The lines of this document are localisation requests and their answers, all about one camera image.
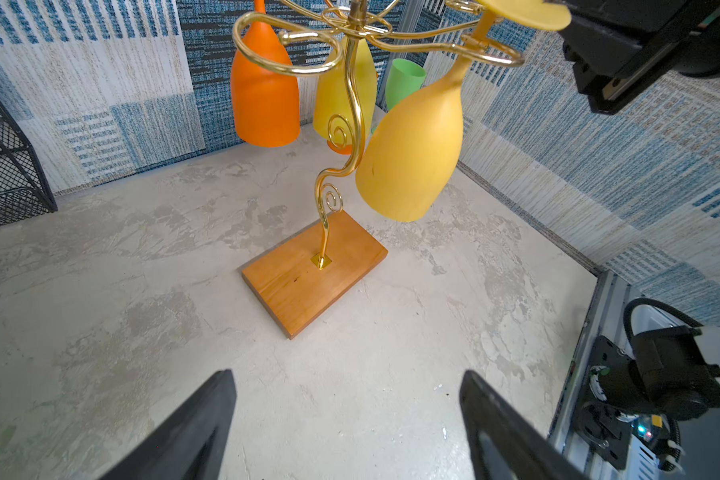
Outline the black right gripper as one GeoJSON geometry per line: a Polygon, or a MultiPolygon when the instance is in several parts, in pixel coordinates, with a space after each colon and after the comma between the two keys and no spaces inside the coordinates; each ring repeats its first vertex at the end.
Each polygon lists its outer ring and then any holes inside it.
{"type": "Polygon", "coordinates": [[[569,1],[560,33],[579,93],[615,115],[664,74],[720,78],[720,0],[569,1]]]}

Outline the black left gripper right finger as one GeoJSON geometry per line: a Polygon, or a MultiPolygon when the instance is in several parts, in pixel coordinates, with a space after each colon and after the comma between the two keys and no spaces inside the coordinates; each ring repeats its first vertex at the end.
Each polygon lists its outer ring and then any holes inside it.
{"type": "Polygon", "coordinates": [[[477,479],[583,479],[477,372],[464,373],[459,392],[477,479]]]}

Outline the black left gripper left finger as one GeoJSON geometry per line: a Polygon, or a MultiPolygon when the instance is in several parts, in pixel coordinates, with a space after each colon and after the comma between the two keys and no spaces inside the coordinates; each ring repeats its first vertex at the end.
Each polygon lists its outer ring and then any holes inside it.
{"type": "Polygon", "coordinates": [[[103,477],[218,479],[236,400],[233,372],[215,372],[103,477]]]}

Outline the gold wire wine glass rack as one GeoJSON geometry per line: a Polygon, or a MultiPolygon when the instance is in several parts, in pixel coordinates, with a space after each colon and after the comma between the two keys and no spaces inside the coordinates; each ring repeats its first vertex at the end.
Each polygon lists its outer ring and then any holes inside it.
{"type": "Polygon", "coordinates": [[[373,13],[364,1],[348,6],[328,4],[313,19],[319,29],[267,14],[257,2],[253,11],[234,24],[233,39],[250,62],[271,72],[296,77],[317,76],[345,61],[346,86],[352,121],[341,115],[329,120],[329,139],[352,144],[353,151],[340,168],[322,170],[314,186],[319,222],[270,252],[242,272],[249,287],[289,337],[297,336],[328,307],[372,271],[386,256],[386,248],[343,208],[334,180],[356,175],[363,154],[377,128],[365,136],[365,125],[355,86],[354,62],[358,43],[366,40],[379,49],[405,53],[416,44],[446,43],[442,31],[397,32],[384,12],[373,13]],[[268,60],[248,47],[243,36],[255,22],[273,27],[290,56],[292,66],[268,60]]]}

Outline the green wine glass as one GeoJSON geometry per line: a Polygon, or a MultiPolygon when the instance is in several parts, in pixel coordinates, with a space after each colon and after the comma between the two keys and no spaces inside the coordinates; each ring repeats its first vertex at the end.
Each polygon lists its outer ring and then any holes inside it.
{"type": "Polygon", "coordinates": [[[417,63],[404,59],[394,59],[388,67],[385,84],[387,111],[392,110],[403,99],[418,91],[427,77],[426,70],[417,63]]]}

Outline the yellow front wine glass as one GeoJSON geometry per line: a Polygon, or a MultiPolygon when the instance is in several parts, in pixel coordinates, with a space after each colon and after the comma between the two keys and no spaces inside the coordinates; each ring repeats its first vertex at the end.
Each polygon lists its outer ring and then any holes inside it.
{"type": "Polygon", "coordinates": [[[437,82],[391,108],[373,133],[356,171],[356,186],[379,214],[400,222],[422,218],[453,175],[462,148],[462,85],[475,62],[513,68],[524,58],[489,37],[500,17],[537,30],[560,31],[572,14],[547,1],[450,1],[448,7],[472,13],[478,21],[460,24],[462,41],[416,44],[412,52],[452,53],[456,60],[437,82]]]}

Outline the yellow wine glass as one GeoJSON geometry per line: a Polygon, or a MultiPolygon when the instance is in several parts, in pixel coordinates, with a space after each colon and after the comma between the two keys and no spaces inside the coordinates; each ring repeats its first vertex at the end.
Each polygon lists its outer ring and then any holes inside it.
{"type": "MultiPolygon", "coordinates": [[[[366,40],[360,40],[358,43],[354,73],[355,86],[364,118],[365,136],[369,137],[376,105],[378,78],[366,40]]],[[[313,126],[325,140],[329,139],[329,120],[336,114],[352,121],[344,60],[336,68],[322,74],[318,80],[313,126]]]]}
{"type": "Polygon", "coordinates": [[[422,218],[453,175],[462,148],[462,85],[475,62],[513,68],[524,58],[489,37],[500,17],[537,30],[560,31],[572,14],[547,1],[450,1],[448,7],[472,13],[478,21],[460,24],[462,41],[416,44],[412,52],[452,53],[456,60],[437,82],[391,108],[373,133],[356,171],[356,186],[379,214],[400,222],[422,218]]]}

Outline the orange front wine glass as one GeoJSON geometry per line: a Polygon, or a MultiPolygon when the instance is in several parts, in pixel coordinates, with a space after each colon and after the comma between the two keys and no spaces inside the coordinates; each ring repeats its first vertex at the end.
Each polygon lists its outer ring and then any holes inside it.
{"type": "Polygon", "coordinates": [[[353,145],[352,144],[346,144],[346,145],[337,145],[330,140],[327,141],[328,147],[334,152],[339,155],[345,155],[348,156],[353,151],[353,145]]]}

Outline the orange wine glass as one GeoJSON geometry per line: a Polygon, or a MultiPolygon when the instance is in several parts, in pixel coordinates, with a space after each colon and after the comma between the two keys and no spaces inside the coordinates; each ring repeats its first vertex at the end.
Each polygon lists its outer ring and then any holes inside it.
{"type": "Polygon", "coordinates": [[[353,145],[352,144],[346,144],[346,145],[337,145],[330,140],[327,141],[328,147],[334,152],[339,155],[345,155],[348,156],[353,151],[353,145]]]}
{"type": "MultiPolygon", "coordinates": [[[[292,66],[272,26],[255,22],[243,36],[260,56],[292,66]]],[[[300,92],[296,77],[271,72],[235,53],[230,71],[230,95],[237,135],[244,142],[277,148],[300,134],[300,92]]]]}

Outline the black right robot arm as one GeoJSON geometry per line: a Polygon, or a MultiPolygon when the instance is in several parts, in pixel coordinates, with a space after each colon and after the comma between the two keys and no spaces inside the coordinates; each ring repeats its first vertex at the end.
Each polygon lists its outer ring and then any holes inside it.
{"type": "MultiPolygon", "coordinates": [[[[720,79],[720,1],[573,1],[564,53],[591,109],[614,115],[675,71],[720,79]]],[[[679,471],[680,423],[720,409],[720,327],[638,297],[621,310],[626,343],[597,337],[573,367],[581,384],[573,430],[624,470],[630,450],[679,471]]]]}

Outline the yellow back wine glass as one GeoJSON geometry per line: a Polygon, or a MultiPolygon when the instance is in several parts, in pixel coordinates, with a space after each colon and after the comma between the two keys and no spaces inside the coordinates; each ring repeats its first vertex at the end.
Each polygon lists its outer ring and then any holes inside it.
{"type": "MultiPolygon", "coordinates": [[[[378,78],[366,40],[360,40],[358,43],[354,73],[355,86],[364,118],[365,136],[369,137],[376,105],[378,78]]],[[[329,120],[336,114],[352,121],[344,60],[336,68],[322,74],[318,80],[313,126],[325,140],[329,139],[329,120]]]]}

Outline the black mesh shelf rack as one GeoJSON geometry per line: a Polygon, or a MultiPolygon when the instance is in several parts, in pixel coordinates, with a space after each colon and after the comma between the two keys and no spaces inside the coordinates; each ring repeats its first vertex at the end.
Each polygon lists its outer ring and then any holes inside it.
{"type": "Polygon", "coordinates": [[[0,101],[0,227],[57,210],[34,148],[0,101]]]}

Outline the orange back wine glass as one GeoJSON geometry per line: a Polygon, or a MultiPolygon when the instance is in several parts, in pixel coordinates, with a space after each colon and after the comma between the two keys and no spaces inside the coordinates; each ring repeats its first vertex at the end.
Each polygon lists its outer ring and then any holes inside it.
{"type": "MultiPolygon", "coordinates": [[[[272,26],[255,22],[243,36],[260,56],[292,66],[272,26]]],[[[244,142],[277,148],[300,134],[300,92],[296,77],[271,72],[235,53],[230,71],[230,95],[237,135],[244,142]]]]}

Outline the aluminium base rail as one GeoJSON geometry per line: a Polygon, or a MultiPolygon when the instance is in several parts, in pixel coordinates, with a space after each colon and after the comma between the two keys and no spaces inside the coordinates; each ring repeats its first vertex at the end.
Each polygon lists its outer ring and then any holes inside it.
{"type": "Polygon", "coordinates": [[[636,333],[683,324],[615,273],[598,277],[549,433],[588,479],[657,479],[665,467],[680,472],[685,454],[677,421],[631,407],[640,401],[624,328],[631,302],[636,333]]]}

